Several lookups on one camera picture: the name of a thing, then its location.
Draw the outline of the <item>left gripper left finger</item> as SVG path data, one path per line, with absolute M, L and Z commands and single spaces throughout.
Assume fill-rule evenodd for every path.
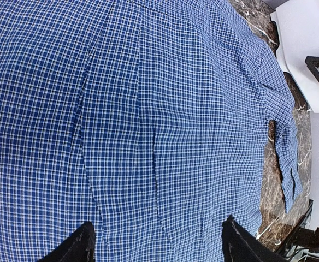
M 95 261 L 96 233 L 91 222 L 84 222 L 52 252 L 39 261 Z

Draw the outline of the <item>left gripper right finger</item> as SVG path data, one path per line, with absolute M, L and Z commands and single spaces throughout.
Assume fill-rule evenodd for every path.
M 222 223 L 222 250 L 224 261 L 228 262 L 287 261 L 262 245 L 233 216 Z

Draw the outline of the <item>blue checked long sleeve shirt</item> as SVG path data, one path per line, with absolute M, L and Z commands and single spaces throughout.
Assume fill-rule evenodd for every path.
M 293 96 L 228 1 L 0 1 L 0 261 L 83 222 L 97 261 L 222 261 L 251 234 L 268 124 L 302 192 Z

